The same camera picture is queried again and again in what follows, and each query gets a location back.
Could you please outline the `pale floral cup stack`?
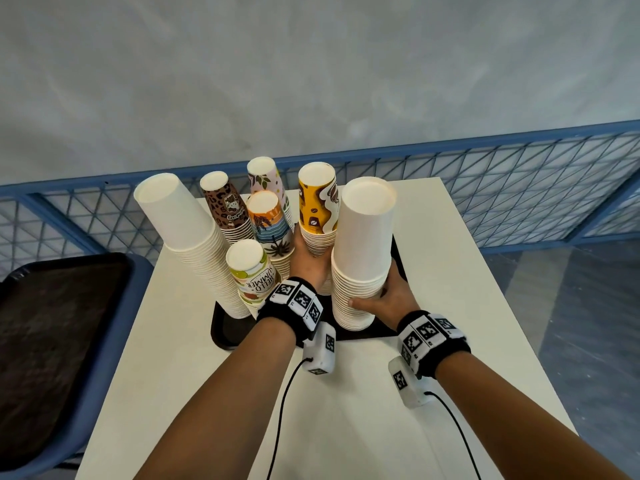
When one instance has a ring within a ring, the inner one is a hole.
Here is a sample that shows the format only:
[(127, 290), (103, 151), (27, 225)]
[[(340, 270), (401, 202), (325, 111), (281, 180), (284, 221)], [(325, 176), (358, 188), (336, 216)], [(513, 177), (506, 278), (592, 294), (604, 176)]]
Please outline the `pale floral cup stack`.
[(247, 174), (250, 181), (250, 192), (266, 190), (275, 193), (291, 230), (294, 230), (294, 219), (291, 214), (291, 204), (285, 191), (285, 186), (274, 159), (260, 156), (247, 163)]

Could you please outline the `blue plastic cart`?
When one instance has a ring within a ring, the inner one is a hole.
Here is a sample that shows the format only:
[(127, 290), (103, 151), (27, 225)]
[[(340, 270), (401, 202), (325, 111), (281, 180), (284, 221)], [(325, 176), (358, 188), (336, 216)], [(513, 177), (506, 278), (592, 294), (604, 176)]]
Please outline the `blue plastic cart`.
[[(88, 255), (79, 258), (94, 256), (99, 255)], [(73, 465), (68, 461), (76, 457), (79, 450), (88, 443), (91, 437), (154, 271), (154, 266), (148, 259), (135, 254), (124, 254), (124, 256), (131, 265), (131, 275), (113, 314), (110, 315), (110, 321), (104, 334), (97, 343), (95, 355), (89, 362), (87, 375), (81, 383), (81, 389), (71, 417), (55, 435), (52, 443), (36, 459), (15, 470), (0, 471), (0, 480), (23, 480), (28, 476), (38, 475), (52, 468), (67, 468), (71, 470), (79, 468), (78, 465)], [(7, 277), (22, 267), (12, 271)]]

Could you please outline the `person's right forearm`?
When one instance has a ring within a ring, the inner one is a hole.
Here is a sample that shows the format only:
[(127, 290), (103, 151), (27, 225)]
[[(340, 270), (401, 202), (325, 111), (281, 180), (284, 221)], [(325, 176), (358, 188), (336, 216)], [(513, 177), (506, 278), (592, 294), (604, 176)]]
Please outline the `person's right forearm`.
[(631, 480), (474, 355), (448, 356), (435, 376), (505, 480)]

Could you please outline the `person's left hand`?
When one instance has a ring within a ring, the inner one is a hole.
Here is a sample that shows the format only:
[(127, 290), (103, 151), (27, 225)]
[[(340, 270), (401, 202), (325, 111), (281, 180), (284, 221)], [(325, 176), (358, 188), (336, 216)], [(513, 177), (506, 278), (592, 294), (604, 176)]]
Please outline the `person's left hand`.
[(316, 292), (320, 291), (331, 270), (331, 254), (333, 247), (327, 248), (320, 256), (314, 256), (305, 243), (305, 254), (294, 252), (290, 261), (290, 276), (309, 282)]

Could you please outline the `black marker wristband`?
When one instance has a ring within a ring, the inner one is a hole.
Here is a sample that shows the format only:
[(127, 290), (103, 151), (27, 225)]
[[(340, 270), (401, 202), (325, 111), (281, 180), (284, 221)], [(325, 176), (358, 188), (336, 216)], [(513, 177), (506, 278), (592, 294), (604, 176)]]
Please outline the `black marker wristband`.
[(265, 298), (257, 322), (278, 319), (292, 329), (297, 342), (303, 342), (314, 338), (323, 312), (324, 306), (314, 286), (300, 277), (291, 276), (277, 284)]
[(436, 379), (439, 364), (458, 352), (470, 353), (466, 335), (440, 314), (407, 313), (397, 325), (398, 351), (418, 378)]

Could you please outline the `wide plain white cup stack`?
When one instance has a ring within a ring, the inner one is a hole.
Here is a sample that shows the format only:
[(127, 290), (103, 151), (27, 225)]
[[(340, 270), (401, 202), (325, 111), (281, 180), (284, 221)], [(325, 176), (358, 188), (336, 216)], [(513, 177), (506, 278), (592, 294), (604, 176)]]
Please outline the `wide plain white cup stack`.
[(228, 242), (178, 176), (160, 173), (148, 177), (135, 188), (134, 199), (164, 247), (206, 283), (231, 318), (251, 315), (226, 263)]

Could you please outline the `tall plain white cup stack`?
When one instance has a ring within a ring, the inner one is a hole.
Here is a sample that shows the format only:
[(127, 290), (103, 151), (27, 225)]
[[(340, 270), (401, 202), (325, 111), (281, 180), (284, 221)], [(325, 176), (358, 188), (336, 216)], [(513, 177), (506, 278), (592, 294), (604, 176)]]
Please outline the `tall plain white cup stack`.
[(340, 214), (332, 250), (332, 311), (348, 331), (362, 331), (371, 313), (349, 306), (352, 298), (380, 296), (391, 265), (395, 188), (378, 177), (359, 177), (340, 193)]

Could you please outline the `black plastic tray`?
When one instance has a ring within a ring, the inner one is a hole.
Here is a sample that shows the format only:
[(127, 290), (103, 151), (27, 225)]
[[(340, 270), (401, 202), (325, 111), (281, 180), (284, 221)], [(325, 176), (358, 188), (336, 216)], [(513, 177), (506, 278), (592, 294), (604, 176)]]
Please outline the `black plastic tray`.
[[(338, 322), (333, 314), (333, 311), (337, 310), (337, 303), (333, 301), (333, 297), (319, 293), (317, 295), (324, 306), (320, 322), (324, 321), (332, 326), (337, 326), (337, 341), (377, 339), (392, 337), (396, 334), (380, 322), (379, 318), (371, 315), (361, 315), (360, 318), (364, 320), (361, 324), (347, 324), (346, 320)], [(234, 319), (219, 304), (216, 304), (211, 323), (212, 341), (221, 349), (235, 349), (254, 327), (259, 310), (255, 312), (249, 309), (251, 315), (243, 319)]]

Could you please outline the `white fruit print cup stack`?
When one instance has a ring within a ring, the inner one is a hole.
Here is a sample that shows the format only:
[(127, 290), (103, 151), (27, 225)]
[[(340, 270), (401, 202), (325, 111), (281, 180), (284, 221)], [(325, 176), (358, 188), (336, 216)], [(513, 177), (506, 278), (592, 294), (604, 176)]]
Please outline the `white fruit print cup stack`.
[(226, 263), (239, 297), (255, 312), (282, 281), (266, 250), (254, 239), (233, 243), (227, 251)]

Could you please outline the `dark brown tray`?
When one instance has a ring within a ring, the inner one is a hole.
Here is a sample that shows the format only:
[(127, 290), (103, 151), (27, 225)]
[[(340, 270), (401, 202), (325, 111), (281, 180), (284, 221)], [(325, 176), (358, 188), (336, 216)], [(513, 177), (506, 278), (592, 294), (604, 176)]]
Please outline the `dark brown tray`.
[(130, 275), (116, 253), (32, 263), (0, 283), (0, 471), (36, 459), (68, 422)]

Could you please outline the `yellow coffee print cup stack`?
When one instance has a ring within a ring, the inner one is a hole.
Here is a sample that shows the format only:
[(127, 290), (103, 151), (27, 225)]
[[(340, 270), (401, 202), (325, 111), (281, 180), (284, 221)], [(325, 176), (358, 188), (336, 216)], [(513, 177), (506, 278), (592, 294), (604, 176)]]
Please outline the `yellow coffee print cup stack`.
[(310, 162), (298, 172), (299, 227), (315, 257), (334, 245), (339, 221), (340, 195), (334, 167)]

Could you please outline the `person's right hand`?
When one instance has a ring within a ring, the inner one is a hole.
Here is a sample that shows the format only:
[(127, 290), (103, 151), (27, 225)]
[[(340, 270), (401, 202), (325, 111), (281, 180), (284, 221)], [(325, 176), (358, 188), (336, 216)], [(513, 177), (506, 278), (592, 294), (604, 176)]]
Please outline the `person's right hand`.
[(412, 312), (419, 311), (413, 292), (405, 279), (399, 273), (396, 261), (393, 259), (385, 282), (384, 293), (380, 296), (387, 303), (386, 313), (370, 313), (384, 323), (389, 329), (397, 331), (402, 319)]

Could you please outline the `orange palm print cup stack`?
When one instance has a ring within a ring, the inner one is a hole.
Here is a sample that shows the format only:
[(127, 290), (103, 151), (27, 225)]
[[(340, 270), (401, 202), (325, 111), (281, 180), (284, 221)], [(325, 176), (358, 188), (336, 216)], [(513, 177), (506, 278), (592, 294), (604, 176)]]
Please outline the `orange palm print cup stack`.
[(293, 231), (278, 195), (272, 191), (252, 193), (246, 202), (255, 239), (283, 279), (290, 276), (294, 252)]

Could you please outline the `person's left forearm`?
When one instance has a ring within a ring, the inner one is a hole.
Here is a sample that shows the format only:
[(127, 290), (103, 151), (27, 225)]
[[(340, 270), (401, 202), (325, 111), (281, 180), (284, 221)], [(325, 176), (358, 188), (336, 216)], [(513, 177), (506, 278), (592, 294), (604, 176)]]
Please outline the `person's left forearm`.
[(288, 324), (258, 322), (181, 409), (134, 480), (246, 480), (295, 348)]

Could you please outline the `brown printed cup stack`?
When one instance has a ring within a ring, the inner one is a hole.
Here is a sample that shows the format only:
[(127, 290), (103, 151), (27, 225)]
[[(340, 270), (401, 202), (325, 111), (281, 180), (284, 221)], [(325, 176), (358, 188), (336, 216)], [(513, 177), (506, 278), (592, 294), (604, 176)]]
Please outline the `brown printed cup stack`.
[(244, 200), (224, 171), (212, 171), (200, 179), (200, 188), (213, 220), (229, 245), (255, 239)]

